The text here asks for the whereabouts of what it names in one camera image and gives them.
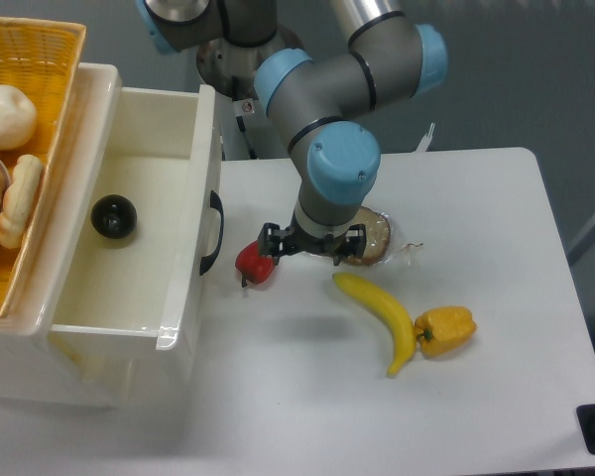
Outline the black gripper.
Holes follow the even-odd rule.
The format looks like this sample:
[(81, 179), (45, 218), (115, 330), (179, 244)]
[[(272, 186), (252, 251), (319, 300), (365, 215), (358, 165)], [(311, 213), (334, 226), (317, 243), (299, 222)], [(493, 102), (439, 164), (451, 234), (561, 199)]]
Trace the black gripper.
[(333, 257), (333, 264), (344, 260), (361, 261), (367, 244), (364, 224), (324, 226), (310, 219), (293, 217), (288, 228), (276, 223), (263, 225), (258, 238), (258, 254), (269, 258), (277, 266), (285, 256), (310, 253)]

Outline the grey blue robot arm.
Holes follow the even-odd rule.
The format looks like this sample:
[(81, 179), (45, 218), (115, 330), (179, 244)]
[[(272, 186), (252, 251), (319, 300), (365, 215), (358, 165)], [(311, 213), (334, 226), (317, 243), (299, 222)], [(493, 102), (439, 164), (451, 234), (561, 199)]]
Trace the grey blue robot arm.
[(381, 161), (361, 115), (439, 86), (447, 48), (430, 25), (412, 23), (398, 1), (335, 1), (347, 50), (315, 61), (291, 47), (273, 1), (140, 1), (160, 53), (211, 48), (207, 84), (233, 99), (254, 98), (293, 161), (301, 185), (287, 227), (263, 226), (260, 255), (306, 252), (334, 263), (360, 257), (367, 232), (354, 218)]

